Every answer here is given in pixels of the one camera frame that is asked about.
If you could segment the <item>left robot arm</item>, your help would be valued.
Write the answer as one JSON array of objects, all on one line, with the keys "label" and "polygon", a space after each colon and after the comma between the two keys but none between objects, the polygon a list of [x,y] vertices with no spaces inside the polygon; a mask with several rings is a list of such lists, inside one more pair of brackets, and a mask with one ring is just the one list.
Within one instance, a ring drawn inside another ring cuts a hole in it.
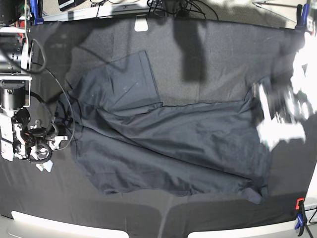
[{"label": "left robot arm", "polygon": [[289,83],[262,81],[253,91],[263,119],[257,125],[260,142],[272,150],[280,141],[306,140],[302,122],[317,113],[317,28],[304,33],[304,46],[294,57]]}]

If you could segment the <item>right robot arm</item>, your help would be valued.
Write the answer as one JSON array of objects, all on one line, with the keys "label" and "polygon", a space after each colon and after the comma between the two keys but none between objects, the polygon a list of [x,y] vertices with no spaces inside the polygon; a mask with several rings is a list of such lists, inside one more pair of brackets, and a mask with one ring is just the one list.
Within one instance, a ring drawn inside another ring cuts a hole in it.
[{"label": "right robot arm", "polygon": [[[51,172],[53,152],[67,141],[47,103],[31,91],[32,76],[46,70],[43,46],[30,40],[30,26],[43,23],[41,0],[0,2],[0,155],[13,161],[28,161],[42,172]],[[35,98],[50,116],[48,126],[41,120],[30,125],[28,108]]]}]

